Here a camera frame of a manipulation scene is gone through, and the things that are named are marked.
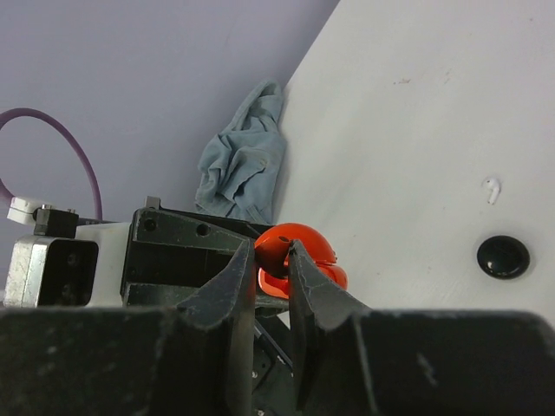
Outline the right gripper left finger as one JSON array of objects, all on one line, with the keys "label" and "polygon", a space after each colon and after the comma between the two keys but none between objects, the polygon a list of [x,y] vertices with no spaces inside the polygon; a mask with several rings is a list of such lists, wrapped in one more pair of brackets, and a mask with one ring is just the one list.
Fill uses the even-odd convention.
[{"label": "right gripper left finger", "polygon": [[253,243],[244,241],[222,271],[178,306],[185,324],[178,387],[186,415],[251,413],[254,274]]}]

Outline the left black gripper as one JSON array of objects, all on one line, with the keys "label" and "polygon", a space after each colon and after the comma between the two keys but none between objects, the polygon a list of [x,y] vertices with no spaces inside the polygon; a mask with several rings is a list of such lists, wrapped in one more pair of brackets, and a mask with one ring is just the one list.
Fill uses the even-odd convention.
[{"label": "left black gripper", "polygon": [[[183,363],[178,347],[185,324],[180,303],[213,279],[244,241],[254,243],[264,224],[163,208],[151,199],[130,224],[121,279],[125,306],[166,307],[174,312],[161,342],[150,412],[186,415],[185,394],[178,387]],[[251,371],[251,413],[287,415],[291,411],[291,335],[279,315],[284,299],[258,286],[255,261],[255,321]]]}]

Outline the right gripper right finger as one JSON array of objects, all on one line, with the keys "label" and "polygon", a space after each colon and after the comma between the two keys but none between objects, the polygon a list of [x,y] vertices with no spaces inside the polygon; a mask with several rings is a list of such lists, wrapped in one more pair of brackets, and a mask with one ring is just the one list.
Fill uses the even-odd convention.
[{"label": "right gripper right finger", "polygon": [[299,241],[291,244],[288,271],[297,409],[372,411],[361,330],[369,308],[320,271]]}]

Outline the red earbud charging case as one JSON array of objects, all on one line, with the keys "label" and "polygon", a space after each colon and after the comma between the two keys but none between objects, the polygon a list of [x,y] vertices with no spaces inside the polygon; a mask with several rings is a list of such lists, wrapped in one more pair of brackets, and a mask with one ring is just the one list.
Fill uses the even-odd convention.
[{"label": "red earbud charging case", "polygon": [[[257,239],[278,236],[287,237],[292,243],[299,241],[306,249],[309,258],[320,271],[341,288],[348,288],[347,274],[337,265],[336,253],[333,251],[328,240],[320,232],[306,224],[284,223],[272,226]],[[285,260],[285,264],[289,266],[289,255]],[[268,296],[281,299],[289,298],[290,283],[288,274],[285,278],[275,278],[258,266],[258,286]]]}]

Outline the red earbud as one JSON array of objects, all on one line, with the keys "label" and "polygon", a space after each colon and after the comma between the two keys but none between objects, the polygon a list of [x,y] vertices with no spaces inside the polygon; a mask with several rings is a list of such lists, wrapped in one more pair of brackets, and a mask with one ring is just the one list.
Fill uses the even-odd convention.
[{"label": "red earbud", "polygon": [[291,241],[284,236],[264,237],[255,241],[255,259],[258,266],[275,278],[285,278],[288,266],[285,260],[289,255]]}]

